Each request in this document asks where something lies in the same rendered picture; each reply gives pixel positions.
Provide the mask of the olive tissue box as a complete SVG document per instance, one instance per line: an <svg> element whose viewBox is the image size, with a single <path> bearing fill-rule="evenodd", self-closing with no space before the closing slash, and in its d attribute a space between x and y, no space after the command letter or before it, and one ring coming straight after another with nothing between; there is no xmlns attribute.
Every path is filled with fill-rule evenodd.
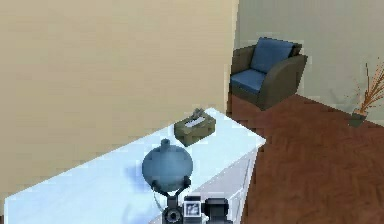
<svg viewBox="0 0 384 224"><path fill-rule="evenodd" d="M185 147L208 137L215 132L216 119L208 115L202 108L174 124L174 135Z"/></svg>

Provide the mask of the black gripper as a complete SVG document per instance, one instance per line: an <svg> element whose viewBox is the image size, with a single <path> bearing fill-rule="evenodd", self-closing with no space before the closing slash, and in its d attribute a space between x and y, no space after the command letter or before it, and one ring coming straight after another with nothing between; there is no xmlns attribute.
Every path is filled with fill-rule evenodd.
<svg viewBox="0 0 384 224"><path fill-rule="evenodd" d="M182 187L178 189L175 196L169 196L169 193L163 191L157 180L150 184L151 189L167 198L167 207L162 212L162 224L183 224L183 209L178 203L178 196L191 185L189 176L183 179Z"/></svg>

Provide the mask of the potted plant with orange twigs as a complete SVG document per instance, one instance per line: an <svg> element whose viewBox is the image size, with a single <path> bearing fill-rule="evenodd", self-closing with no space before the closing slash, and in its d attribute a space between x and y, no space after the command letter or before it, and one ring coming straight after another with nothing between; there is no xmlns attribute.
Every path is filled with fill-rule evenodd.
<svg viewBox="0 0 384 224"><path fill-rule="evenodd" d="M357 86L356 96L359 101L357 107L352 111L348 125L359 127L368 116L368 110L377 107L377 102L384 100L384 61L379 60L373 74L369 72L368 64L365 64L365 76L367 85L364 90Z"/></svg>

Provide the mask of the round blue vase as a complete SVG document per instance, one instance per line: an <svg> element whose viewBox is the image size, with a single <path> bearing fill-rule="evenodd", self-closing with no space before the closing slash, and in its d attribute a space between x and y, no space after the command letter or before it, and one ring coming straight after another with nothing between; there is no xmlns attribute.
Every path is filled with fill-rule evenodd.
<svg viewBox="0 0 384 224"><path fill-rule="evenodd" d="M142 176L150 185L157 180L166 192L177 191L185 176L191 177L193 161L183 148L172 145L169 139L162 139L160 145L152 149L143 159Z"/></svg>

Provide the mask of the white cabinet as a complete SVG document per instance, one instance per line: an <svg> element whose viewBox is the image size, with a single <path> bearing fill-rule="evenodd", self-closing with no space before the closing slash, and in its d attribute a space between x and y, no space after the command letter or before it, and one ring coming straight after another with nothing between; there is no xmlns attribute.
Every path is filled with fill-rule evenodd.
<svg viewBox="0 0 384 224"><path fill-rule="evenodd" d="M184 195L225 197L228 218L240 224L256 155L265 139L213 108L215 132L189 146L194 166ZM4 224L161 224L166 198L142 176L145 155L171 126L104 154L5 199Z"/></svg>

